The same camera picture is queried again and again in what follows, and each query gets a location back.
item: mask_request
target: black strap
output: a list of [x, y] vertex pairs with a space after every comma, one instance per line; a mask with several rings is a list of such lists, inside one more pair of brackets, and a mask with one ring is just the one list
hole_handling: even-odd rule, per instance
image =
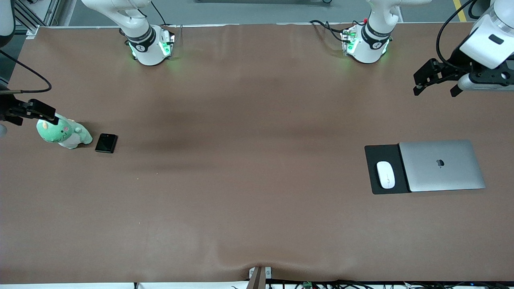
[[[367, 32], [366, 32], [366, 28], [368, 28], [368, 30], [373, 34], [375, 35], [376, 37], [386, 37], [382, 40], [377, 40], [377, 39], [374, 39], [373, 37], [371, 37]], [[377, 50], [377, 49], [380, 49], [388, 40], [389, 40], [389, 36], [391, 35], [391, 32], [389, 33], [379, 33], [375, 30], [373, 30], [370, 26], [370, 23], [368, 22], [366, 24], [365, 27], [362, 28], [362, 39], [364, 39], [364, 41], [366, 43], [369, 44], [370, 48], [373, 49], [373, 50]]]
[[127, 37], [131, 46], [139, 52], [147, 52], [148, 47], [155, 41], [156, 33], [155, 30], [150, 26], [148, 31], [140, 37]]

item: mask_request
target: yellow floor line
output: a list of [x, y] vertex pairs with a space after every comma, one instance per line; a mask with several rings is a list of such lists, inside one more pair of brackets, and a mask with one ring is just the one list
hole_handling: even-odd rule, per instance
[[[456, 9], [456, 10], [462, 6], [462, 4], [461, 4], [461, 1], [460, 1], [460, 0], [453, 0], [453, 4], [455, 5], [455, 9]], [[461, 22], [466, 22], [466, 16], [464, 15], [464, 11], [463, 11], [463, 10], [461, 10], [461, 11], [458, 13], [458, 19], [459, 19]]]

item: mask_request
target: gray floor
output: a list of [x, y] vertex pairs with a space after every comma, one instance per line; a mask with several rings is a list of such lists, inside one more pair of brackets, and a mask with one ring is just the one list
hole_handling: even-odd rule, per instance
[[[297, 23], [314, 19], [351, 22], [360, 21], [370, 13], [370, 6], [365, 0], [333, 0], [330, 4], [322, 0], [153, 0], [153, 2], [168, 23], [183, 25]], [[487, 2], [488, 0], [479, 0], [475, 7], [475, 14], [480, 15], [487, 8]], [[141, 10], [148, 15], [150, 23], [162, 23], [152, 6]], [[427, 5], [403, 6], [401, 10], [405, 22], [443, 22], [455, 11], [455, 6], [452, 0], [432, 0]], [[81, 0], [77, 0], [69, 24], [70, 26], [115, 25], [104, 15], [88, 9]], [[18, 57], [23, 42], [23, 36], [16, 36], [3, 50]], [[13, 68], [14, 63], [0, 56], [0, 77], [9, 80]]]
[[[12, 38], [11, 42], [9, 42], [6, 46], [2, 47], [2, 51], [18, 59], [24, 41], [25, 35], [15, 35]], [[15, 64], [16, 63], [11, 61], [10, 59], [4, 57], [3, 55], [0, 55], [0, 78], [9, 81]]]

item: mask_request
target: wire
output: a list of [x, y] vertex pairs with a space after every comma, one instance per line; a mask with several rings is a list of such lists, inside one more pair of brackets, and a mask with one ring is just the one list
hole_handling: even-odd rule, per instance
[[476, 285], [482, 285], [482, 286], [485, 286], [485, 287], [487, 287], [487, 288], [489, 288], [489, 289], [493, 289], [493, 288], [494, 288], [494, 286], [489, 285], [489, 284], [484, 283], [484, 282], [479, 282], [479, 281], [478, 281], [478, 282], [473, 282], [473, 283], [475, 283]]
[[48, 85], [47, 88], [45, 89], [37, 89], [37, 90], [32, 90], [32, 91], [19, 91], [19, 92], [12, 92], [13, 94], [15, 93], [44, 93], [44, 92], [47, 92], [49, 91], [50, 89], [52, 89], [52, 84], [45, 78], [43, 77], [42, 75], [40, 75], [39, 73], [37, 73], [34, 69], [28, 67], [27, 65], [21, 63], [18, 59], [12, 57], [11, 55], [8, 55], [7, 53], [3, 52], [2, 50], [0, 50], [0, 53], [3, 54], [5, 57], [9, 58], [10, 60], [16, 62], [17, 64], [23, 66], [24, 68], [26, 68], [27, 70], [29, 70], [30, 72], [32, 72], [33, 74], [37, 75], [39, 78], [41, 78], [44, 82], [46, 82], [46, 84]]
[[476, 16], [475, 14], [473, 14], [473, 7], [475, 6], [476, 3], [477, 3], [477, 1], [471, 3], [471, 5], [469, 6], [469, 9], [468, 9], [468, 16], [471, 19], [478, 19], [478, 18], [480, 18], [480, 16]]
[[344, 30], [344, 29], [338, 30], [338, 29], [332, 28], [332, 27], [330, 26], [330, 24], [328, 23], [328, 21], [327, 21], [327, 22], [325, 22], [325, 23], [323, 23], [323, 22], [321, 22], [321, 21], [319, 21], [319, 20], [312, 20], [312, 21], [309, 21], [309, 23], [311, 23], [311, 24], [318, 23], [318, 24], [320, 24], [321, 26], [323, 26], [323, 28], [328, 29], [328, 30], [330, 31], [330, 33], [332, 33], [332, 35], [333, 35], [337, 40], [339, 40], [339, 41], [341, 41], [341, 42], [344, 42], [344, 43], [350, 43], [350, 41], [348, 41], [348, 40], [343, 40], [343, 39], [341, 39], [341, 38], [337, 37], [337, 35], [336, 35], [336, 33], [341, 33], [341, 32], [343, 32], [343, 30]]
[[458, 66], [455, 66], [453, 64], [451, 64], [450, 62], [448, 62], [448, 60], [446, 60], [444, 57], [443, 57], [443, 54], [441, 53], [441, 49], [440, 49], [440, 41], [441, 41], [441, 35], [443, 34], [443, 30], [445, 29], [445, 27], [448, 25], [448, 23], [450, 23], [450, 21], [452, 19], [455, 18], [455, 16], [457, 16], [457, 14], [459, 12], [461, 12], [466, 6], [468, 6], [470, 3], [472, 2], [476, 2], [477, 0], [468, 0], [466, 3], [464, 3], [460, 8], [458, 8], [451, 16], [450, 18], [448, 18], [446, 20], [446, 22], [444, 22], [444, 24], [441, 26], [441, 29], [439, 30], [439, 33], [437, 34], [437, 39], [435, 40], [435, 52], [437, 53], [437, 56], [439, 57], [439, 59], [441, 59], [441, 61], [443, 63], [445, 63], [446, 65], [450, 66], [450, 67], [453, 67], [457, 70], [460, 70], [460, 71], [464, 71], [464, 72], [467, 72], [468, 70], [467, 69], [464, 69], [462, 67], [458, 67]]
[[152, 6], [154, 7], [155, 11], [157, 11], [157, 13], [159, 14], [159, 16], [161, 17], [162, 19], [162, 24], [163, 25], [169, 25], [168, 23], [166, 23], [166, 21], [164, 20], [164, 17], [162, 17], [162, 14], [160, 13], [159, 9], [157, 9], [157, 7], [155, 7], [155, 4], [153, 1], [150, 1], [150, 3], [152, 3]]
[[453, 289], [454, 287], [457, 287], [457, 286], [461, 286], [462, 284], [465, 284], [466, 282], [460, 282], [460, 283], [457, 283], [455, 285], [451, 285], [451, 286], [446, 286], [447, 289]]
[[346, 285], [345, 287], [343, 288], [346, 288], [346, 287], [352, 287], [352, 288], [355, 288], [355, 289], [361, 289], [357, 286], [361, 286], [361, 287], [364, 287], [366, 289], [373, 289], [372, 287], [368, 286], [368, 285], [365, 285], [361, 282], [357, 282], [357, 281], [351, 281], [351, 280], [338, 280], [337, 283], [339, 285]]
[[145, 18], [148, 17], [146, 14], [143, 13], [143, 11], [141, 11], [141, 9], [137, 9], [137, 11], [139, 11], [139, 13], [141, 13]]

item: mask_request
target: smartphone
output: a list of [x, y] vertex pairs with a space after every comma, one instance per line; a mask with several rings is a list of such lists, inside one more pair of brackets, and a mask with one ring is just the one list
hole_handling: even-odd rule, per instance
[[116, 146], [117, 140], [118, 136], [115, 134], [100, 134], [95, 151], [99, 153], [112, 154], [114, 153], [114, 147]]

